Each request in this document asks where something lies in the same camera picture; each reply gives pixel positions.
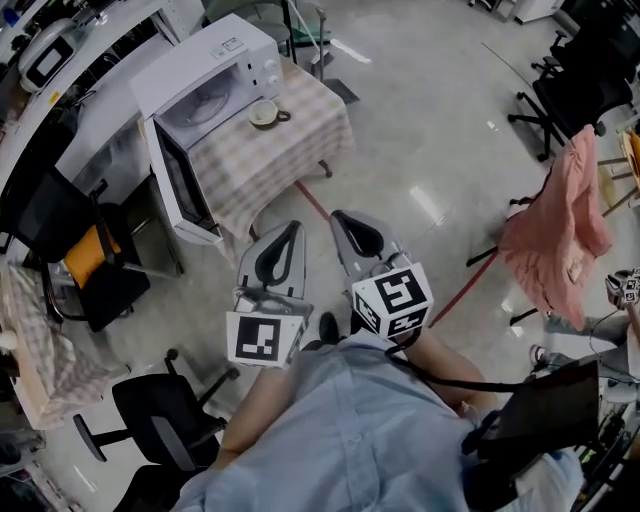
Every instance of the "sneaker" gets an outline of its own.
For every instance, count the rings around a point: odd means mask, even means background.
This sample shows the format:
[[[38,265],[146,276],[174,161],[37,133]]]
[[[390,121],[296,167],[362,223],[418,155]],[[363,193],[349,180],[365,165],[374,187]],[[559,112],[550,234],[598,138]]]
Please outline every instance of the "sneaker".
[[[318,334],[320,341],[336,345],[340,341],[340,331],[338,330],[338,322],[333,313],[326,312],[320,317],[320,325],[318,326]]]

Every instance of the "microwave door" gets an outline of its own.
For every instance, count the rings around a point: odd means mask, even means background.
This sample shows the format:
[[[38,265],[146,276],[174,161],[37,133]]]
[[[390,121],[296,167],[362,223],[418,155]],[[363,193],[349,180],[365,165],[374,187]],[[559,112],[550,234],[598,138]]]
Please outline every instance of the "microwave door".
[[[218,227],[202,197],[189,157],[153,118],[144,123],[151,165],[171,226],[189,242],[219,243]]]

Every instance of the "shoe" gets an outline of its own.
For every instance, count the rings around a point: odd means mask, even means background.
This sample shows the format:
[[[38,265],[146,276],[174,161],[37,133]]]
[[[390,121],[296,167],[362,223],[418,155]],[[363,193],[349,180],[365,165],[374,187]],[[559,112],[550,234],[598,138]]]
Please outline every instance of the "shoe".
[[[539,372],[547,367],[549,361],[547,360],[547,351],[540,345],[531,345],[529,349],[529,360],[533,365],[533,372]]]
[[[338,322],[333,313],[326,312],[320,317],[320,325],[318,326],[318,334],[322,343],[330,343],[336,345],[340,341],[340,331],[338,330]]]

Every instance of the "black cable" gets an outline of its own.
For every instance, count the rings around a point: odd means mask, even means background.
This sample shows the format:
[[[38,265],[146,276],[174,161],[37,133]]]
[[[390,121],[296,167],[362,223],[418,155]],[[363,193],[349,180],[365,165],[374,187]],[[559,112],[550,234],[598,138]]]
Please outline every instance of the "black cable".
[[[428,371],[423,370],[419,366],[409,361],[405,361],[404,359],[400,359],[399,357],[393,356],[393,354],[395,354],[396,352],[400,352],[406,348],[409,348],[411,345],[413,345],[418,339],[418,337],[420,336],[421,332],[422,332],[421,328],[415,329],[413,331],[413,334],[408,339],[406,339],[402,343],[398,343],[395,347],[391,347],[385,350],[384,355],[387,356],[387,358],[393,364],[402,366],[404,368],[408,368],[409,370],[411,370],[425,384],[428,384],[429,382],[431,382],[433,384],[440,384],[441,386],[451,386],[454,388],[471,389],[474,391],[488,391],[488,392],[494,392],[494,393],[513,393],[514,391],[517,391],[519,389],[522,389],[525,386],[530,385],[530,382],[518,382],[516,384],[505,384],[502,382],[473,382],[473,381],[466,381],[466,380],[441,379],[440,377],[436,377],[435,375],[432,375]]]

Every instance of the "light blue shirt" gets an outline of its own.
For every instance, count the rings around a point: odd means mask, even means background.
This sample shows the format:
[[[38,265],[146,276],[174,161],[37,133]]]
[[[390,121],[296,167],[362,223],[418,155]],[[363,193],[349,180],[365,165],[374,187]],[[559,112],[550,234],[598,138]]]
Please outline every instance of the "light blue shirt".
[[[187,482],[174,510],[468,510],[462,478],[475,460],[461,454],[461,443],[477,422],[392,365],[388,347],[360,331],[336,347],[301,352],[292,405],[227,468]],[[549,461],[551,487],[570,503],[582,483],[577,458],[562,451]],[[539,501],[529,493],[508,510],[544,510]]]

